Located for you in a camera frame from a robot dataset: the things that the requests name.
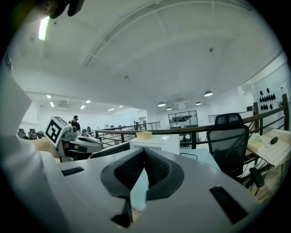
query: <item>ceiling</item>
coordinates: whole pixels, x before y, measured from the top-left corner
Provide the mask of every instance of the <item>ceiling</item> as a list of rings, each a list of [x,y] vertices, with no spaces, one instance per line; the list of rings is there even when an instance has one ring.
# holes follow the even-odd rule
[[[45,41],[39,22],[24,25],[11,46],[15,79],[25,91],[158,111],[160,101],[209,104],[282,50],[244,1],[152,2],[85,0],[50,21]]]
[[[91,101],[90,103],[86,103],[86,100],[72,99],[65,96],[50,96],[50,99],[47,98],[46,95],[35,94],[35,93],[26,93],[29,98],[39,104],[41,107],[53,108],[50,105],[50,101],[54,103],[54,109],[59,110],[69,110],[73,112],[96,112],[96,113],[108,113],[112,114],[115,112],[119,112],[121,110],[129,109],[128,107],[120,107],[117,105],[98,103]]]

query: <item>office chair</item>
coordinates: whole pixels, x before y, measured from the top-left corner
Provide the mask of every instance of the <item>office chair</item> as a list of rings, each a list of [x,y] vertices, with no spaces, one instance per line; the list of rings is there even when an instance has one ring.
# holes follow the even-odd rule
[[[37,137],[38,137],[39,139],[42,139],[43,137],[45,137],[45,134],[44,134],[43,131],[38,131],[36,134],[37,134]]]
[[[25,137],[26,133],[24,132],[24,129],[18,129],[17,136],[20,138]]]
[[[28,133],[29,139],[30,140],[35,140],[37,139],[37,134],[35,132],[35,129],[29,129],[29,133]]]
[[[92,136],[92,134],[94,133],[91,131],[91,128],[89,126],[87,127],[87,133],[90,134],[90,136]]]
[[[242,183],[242,179],[238,176],[243,173],[249,127],[244,125],[241,116],[238,113],[218,115],[215,118],[214,127],[206,134],[209,152],[221,171]],[[265,182],[256,168],[250,168],[250,173],[251,179],[246,188],[255,182],[258,187],[256,195]]]

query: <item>cable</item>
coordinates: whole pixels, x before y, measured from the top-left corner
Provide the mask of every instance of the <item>cable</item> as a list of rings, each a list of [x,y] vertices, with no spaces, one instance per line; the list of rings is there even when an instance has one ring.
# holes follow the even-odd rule
[[[258,170],[260,170],[260,169],[265,165],[265,163],[266,163],[266,162],[264,162],[264,164],[263,164],[262,166],[260,166],[260,168],[259,168]]]
[[[181,154],[184,154],[184,155],[195,155],[195,154],[180,153],[180,156],[182,156]]]
[[[251,158],[249,159],[249,162],[247,163],[247,165],[246,165],[246,168],[247,168],[247,166],[249,165],[249,163],[250,163],[250,160],[251,160]],[[244,172],[241,174],[241,177],[242,177],[242,175],[245,173],[245,171],[246,171],[246,168],[245,168]],[[240,177],[240,178],[241,178],[241,177]]]
[[[259,164],[263,161],[263,159],[261,158],[261,161],[255,166],[255,168],[257,168],[257,166],[259,166]]]

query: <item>white desk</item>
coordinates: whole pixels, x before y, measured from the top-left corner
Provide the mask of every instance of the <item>white desk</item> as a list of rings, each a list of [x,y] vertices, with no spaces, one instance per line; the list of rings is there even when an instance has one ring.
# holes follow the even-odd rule
[[[192,158],[195,160],[196,160],[195,155],[197,155],[198,161],[208,163],[209,165],[220,170],[219,166],[217,165],[214,158],[212,157],[212,155],[209,153],[209,151],[207,149],[191,149],[191,150],[180,149],[180,154],[183,157]]]
[[[130,148],[148,147],[156,150],[170,152],[176,155],[180,154],[179,134],[173,135],[153,135],[151,139],[141,140],[135,138],[130,141]]]
[[[192,149],[192,150],[180,149],[180,153],[196,154],[198,156],[198,161],[208,163],[209,165],[215,167],[220,171],[217,163],[215,162],[214,158],[207,149]],[[196,156],[194,155],[182,154],[182,156],[196,160]],[[148,183],[149,182],[147,179],[147,174],[144,169],[140,177],[138,178],[137,182],[135,183],[135,186],[133,187],[132,191],[130,192],[130,201],[133,207],[138,208],[140,210],[143,210],[146,207],[145,199],[146,191],[148,190],[147,187]]]

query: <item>window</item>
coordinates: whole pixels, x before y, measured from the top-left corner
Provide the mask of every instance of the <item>window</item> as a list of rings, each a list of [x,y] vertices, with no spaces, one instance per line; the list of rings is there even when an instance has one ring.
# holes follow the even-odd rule
[[[197,112],[185,111],[169,114],[170,129],[198,126]]]

